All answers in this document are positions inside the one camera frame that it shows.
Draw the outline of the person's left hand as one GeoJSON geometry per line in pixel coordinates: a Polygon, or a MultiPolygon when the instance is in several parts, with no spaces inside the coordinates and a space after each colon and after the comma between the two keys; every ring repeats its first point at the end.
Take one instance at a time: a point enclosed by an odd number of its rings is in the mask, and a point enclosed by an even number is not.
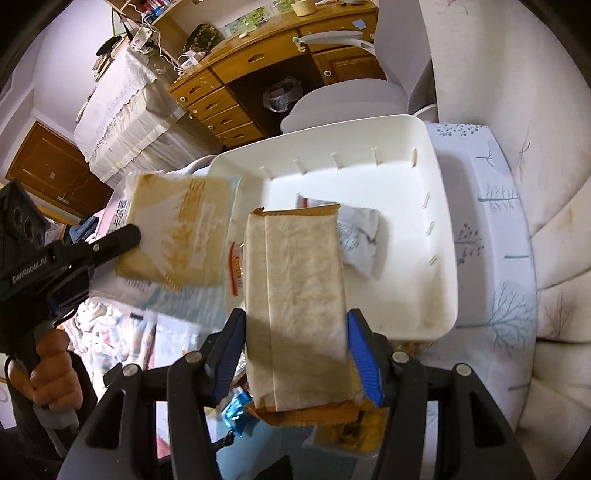
{"type": "Polygon", "coordinates": [[[27,374],[15,360],[8,363],[7,375],[12,386],[25,398],[54,412],[78,410],[83,394],[78,375],[68,353],[68,335],[60,329],[47,333],[37,344],[40,362],[27,374]]]}

